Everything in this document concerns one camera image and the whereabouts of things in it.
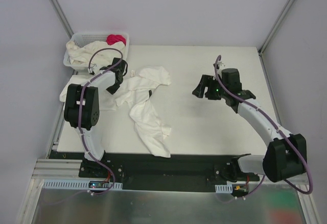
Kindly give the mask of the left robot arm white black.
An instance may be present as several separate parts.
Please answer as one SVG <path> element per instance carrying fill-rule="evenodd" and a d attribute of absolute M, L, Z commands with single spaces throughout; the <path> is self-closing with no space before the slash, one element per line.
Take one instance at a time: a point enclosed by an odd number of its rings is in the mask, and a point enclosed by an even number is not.
<path fill-rule="evenodd" d="M 113 63 L 100 68 L 100 72 L 82 84 L 71 83 L 67 87 L 64 120 L 75 129 L 86 160 L 94 161 L 90 171 L 96 177 L 104 177 L 108 165 L 101 161 L 105 150 L 101 146 L 101 133 L 97 125 L 100 119 L 99 94 L 115 94 L 123 83 L 128 70 L 125 60 L 114 58 Z"/>

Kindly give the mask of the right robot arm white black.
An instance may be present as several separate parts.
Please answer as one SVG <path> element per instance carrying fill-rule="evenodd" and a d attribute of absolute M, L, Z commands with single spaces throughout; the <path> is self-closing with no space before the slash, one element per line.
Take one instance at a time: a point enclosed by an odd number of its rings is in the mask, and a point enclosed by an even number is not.
<path fill-rule="evenodd" d="M 243 154 L 232 160 L 230 175 L 242 180 L 248 173 L 259 173 L 272 182 L 287 180 L 306 172 L 307 144 L 301 134 L 292 134 L 264 115 L 255 95 L 242 88 L 236 68 L 223 69 L 219 80 L 202 75 L 192 94 L 209 100 L 224 99 L 235 113 L 244 118 L 267 146 L 264 155 Z"/>

